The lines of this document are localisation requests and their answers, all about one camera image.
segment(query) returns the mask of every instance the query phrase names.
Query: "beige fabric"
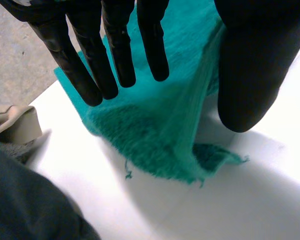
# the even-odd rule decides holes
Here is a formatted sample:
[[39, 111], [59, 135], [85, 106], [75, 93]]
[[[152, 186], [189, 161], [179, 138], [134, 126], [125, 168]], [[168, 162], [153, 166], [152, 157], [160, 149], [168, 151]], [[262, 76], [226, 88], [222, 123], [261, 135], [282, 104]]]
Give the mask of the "beige fabric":
[[33, 106], [0, 106], [0, 142], [26, 144], [41, 135]]

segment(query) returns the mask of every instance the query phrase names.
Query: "concrete floor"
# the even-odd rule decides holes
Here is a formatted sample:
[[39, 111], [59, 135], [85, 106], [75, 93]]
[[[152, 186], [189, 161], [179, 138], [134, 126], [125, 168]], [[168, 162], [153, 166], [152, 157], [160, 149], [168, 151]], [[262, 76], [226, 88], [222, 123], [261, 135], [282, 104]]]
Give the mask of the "concrete floor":
[[[79, 51], [71, 27], [69, 35]], [[56, 67], [28, 24], [15, 19], [0, 5], [0, 105], [31, 103], [57, 80], [53, 73]]]

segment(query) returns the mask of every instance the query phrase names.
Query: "white table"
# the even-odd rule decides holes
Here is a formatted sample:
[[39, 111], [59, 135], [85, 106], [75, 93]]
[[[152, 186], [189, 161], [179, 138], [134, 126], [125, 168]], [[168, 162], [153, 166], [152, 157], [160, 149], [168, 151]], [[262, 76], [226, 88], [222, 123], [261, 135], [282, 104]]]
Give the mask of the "white table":
[[103, 240], [300, 240], [300, 52], [263, 120], [251, 131], [222, 126], [205, 103], [198, 142], [249, 155], [203, 188], [132, 169], [91, 135], [55, 82], [31, 105], [47, 141], [29, 167], [73, 199]]

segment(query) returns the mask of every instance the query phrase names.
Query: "teal towel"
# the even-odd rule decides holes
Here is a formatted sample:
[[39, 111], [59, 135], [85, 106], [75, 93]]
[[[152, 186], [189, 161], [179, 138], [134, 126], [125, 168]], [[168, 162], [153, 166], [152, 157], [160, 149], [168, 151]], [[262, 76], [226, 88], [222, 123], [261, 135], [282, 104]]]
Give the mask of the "teal towel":
[[[156, 82], [150, 72], [136, 10], [128, 24], [135, 86], [120, 88], [117, 98], [90, 107], [60, 68], [55, 74], [86, 128], [107, 139], [136, 167], [156, 177], [203, 182], [223, 164], [242, 162], [218, 146], [194, 143], [204, 99], [218, 89], [225, 26], [213, 0], [172, 0], [162, 27], [170, 67], [164, 82]], [[110, 56], [107, 40], [103, 42]]]

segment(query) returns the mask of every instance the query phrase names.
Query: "dark sleeve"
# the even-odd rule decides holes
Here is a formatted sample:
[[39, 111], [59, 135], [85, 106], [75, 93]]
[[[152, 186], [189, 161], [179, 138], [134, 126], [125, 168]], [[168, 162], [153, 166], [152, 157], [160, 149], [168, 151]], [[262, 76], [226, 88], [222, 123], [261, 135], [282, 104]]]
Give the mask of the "dark sleeve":
[[0, 240], [100, 240], [66, 196], [0, 151]]

